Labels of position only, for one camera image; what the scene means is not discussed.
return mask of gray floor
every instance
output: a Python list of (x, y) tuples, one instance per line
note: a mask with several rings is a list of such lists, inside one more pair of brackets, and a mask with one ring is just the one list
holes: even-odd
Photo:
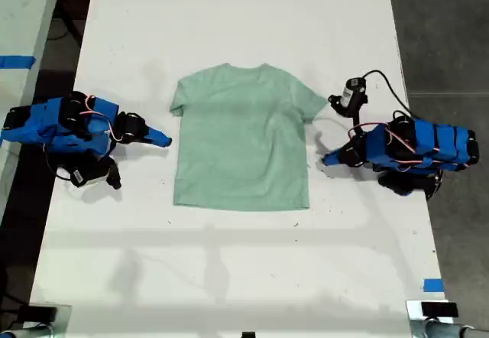
[[(448, 298), (461, 322), (489, 329), (489, 0), (392, 2), (413, 111), (478, 133), (481, 163), (447, 174), (429, 212)], [(51, 30), (64, 31), (60, 21)], [(75, 70), (78, 53), (71, 36), (50, 41), (43, 68)]]

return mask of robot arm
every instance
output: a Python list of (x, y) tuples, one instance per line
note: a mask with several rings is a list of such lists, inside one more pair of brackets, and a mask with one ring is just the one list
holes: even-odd
[[(410, 116), (397, 110), (391, 122), (379, 123), (373, 130), (364, 132), (362, 126), (366, 124), (360, 123), (359, 111), (368, 101), (365, 77), (371, 73), (382, 75)], [(478, 162), (478, 143), (472, 130), (418, 119), (399, 100), (379, 70), (348, 80), (343, 95), (330, 96), (329, 101), (339, 115), (353, 118), (354, 126), (348, 135), (351, 132), (355, 135), (350, 136), (346, 145), (323, 158), (326, 166), (360, 167), (370, 163), (374, 171), (382, 172), (380, 185), (399, 195), (421, 189), (429, 199), (439, 189), (444, 170), (461, 171)]]
[(172, 142), (163, 132), (147, 126), (138, 114), (118, 114), (118, 105), (81, 92), (12, 108), (0, 133), (0, 144), (3, 139), (41, 145), (52, 172), (56, 174), (52, 164), (65, 168), (70, 178), (56, 176), (77, 187), (105, 177), (115, 189), (121, 187), (121, 178), (110, 154), (117, 144), (167, 147)]

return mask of black cord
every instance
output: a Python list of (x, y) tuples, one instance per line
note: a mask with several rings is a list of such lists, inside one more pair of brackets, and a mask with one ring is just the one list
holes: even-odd
[(8, 292), (4, 292), (3, 294), (6, 298), (12, 300), (12, 301), (15, 301), (16, 303), (20, 304), (20, 305), (28, 305), (26, 302), (24, 302), (23, 300), (21, 300), (20, 298), (18, 297), (15, 297), (14, 295), (12, 294), (9, 294)]
[(47, 168), (49, 169), (49, 171), (54, 175), (56, 176), (58, 179), (60, 180), (64, 180), (64, 181), (71, 181), (71, 179), (68, 179), (67, 177), (62, 177), (60, 175), (57, 174), (57, 172), (55, 170), (53, 170), (53, 168), (51, 167), (50, 163), (49, 163), (49, 158), (47, 156), (47, 151), (46, 151), (46, 145), (43, 145), (43, 152), (44, 152), (44, 157), (46, 158), (46, 165), (47, 165)]
[(419, 119), (419, 116), (414, 115), (411, 112), (411, 110), (409, 110), (408, 107), (406, 105), (404, 105), (404, 102), (402, 102), (400, 100), (399, 96), (394, 92), (392, 86), (390, 85), (389, 79), (380, 70), (377, 70), (377, 69), (376, 70), (371, 70), (370, 72), (364, 74), (364, 76), (362, 78), (367, 78), (367, 76), (370, 76), (372, 73), (378, 73), (378, 74), (380, 74), (384, 78), (385, 83), (387, 83), (387, 86), (389, 87), (390, 93), (393, 94), (393, 96), (396, 98), (396, 100), (398, 101), (398, 103), (411, 115), (412, 118)]
[(65, 38), (66, 36), (68, 36), (68, 30), (66, 30), (64, 32), (64, 34), (61, 34), (60, 36), (56, 36), (56, 37), (48, 37), (47, 40), (48, 41), (58, 41), (58, 40), (61, 40), (62, 38)]

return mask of white table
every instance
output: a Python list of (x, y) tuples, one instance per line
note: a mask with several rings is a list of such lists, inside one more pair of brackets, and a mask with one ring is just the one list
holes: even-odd
[[(0, 55), (36, 57), (30, 70), (0, 69), (0, 125), (13, 106), (30, 105), (56, 0), (0, 0)], [(15, 175), (20, 145), (0, 148), (0, 221)]]
[[(405, 300), (443, 298), (422, 288), (439, 278), (424, 195), (321, 172), (318, 151), (351, 126), (332, 109), (306, 128), (310, 210), (173, 206), (176, 82), (224, 62), (267, 62), (324, 96), (378, 68), (405, 97), (390, 0), (92, 0), (75, 88), (174, 142), (118, 148), (120, 191), (57, 180), (31, 301), (73, 305), (69, 337), (408, 337)], [(368, 84), (361, 118), (390, 120), (395, 99)]]

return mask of blue painter's tape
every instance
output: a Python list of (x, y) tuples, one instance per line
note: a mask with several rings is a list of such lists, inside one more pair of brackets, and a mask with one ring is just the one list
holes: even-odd
[(425, 292), (443, 292), (445, 291), (443, 287), (443, 280), (440, 278), (428, 278), (425, 279), (423, 285), (423, 291)]
[(0, 55), (0, 69), (30, 69), (35, 62), (35, 57)]

